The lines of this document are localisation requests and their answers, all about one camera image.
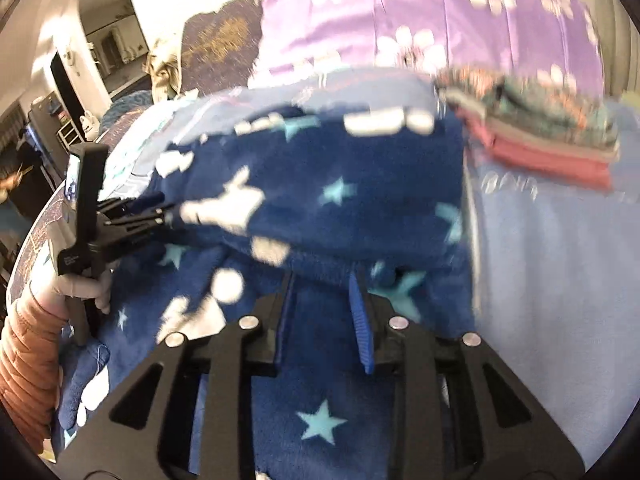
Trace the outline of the peach sleeved left forearm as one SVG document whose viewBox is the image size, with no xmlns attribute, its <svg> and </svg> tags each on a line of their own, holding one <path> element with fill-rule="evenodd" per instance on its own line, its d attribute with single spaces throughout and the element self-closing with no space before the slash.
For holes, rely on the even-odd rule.
<svg viewBox="0 0 640 480">
<path fill-rule="evenodd" d="M 58 343 L 66 321 L 26 294 L 14 302 L 1 332 L 1 404 L 32 451 L 51 437 L 60 394 Z"/>
</svg>

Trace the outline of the white gloved left hand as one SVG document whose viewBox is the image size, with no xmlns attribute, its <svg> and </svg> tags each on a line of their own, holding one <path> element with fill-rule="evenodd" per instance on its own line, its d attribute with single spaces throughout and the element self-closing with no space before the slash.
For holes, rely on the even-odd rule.
<svg viewBox="0 0 640 480">
<path fill-rule="evenodd" d="M 106 270 L 99 278 L 85 278 L 74 274 L 58 275 L 51 256 L 32 271 L 29 290 L 43 310 L 68 321 L 67 299 L 93 300 L 103 314 L 111 311 L 112 272 Z"/>
</svg>

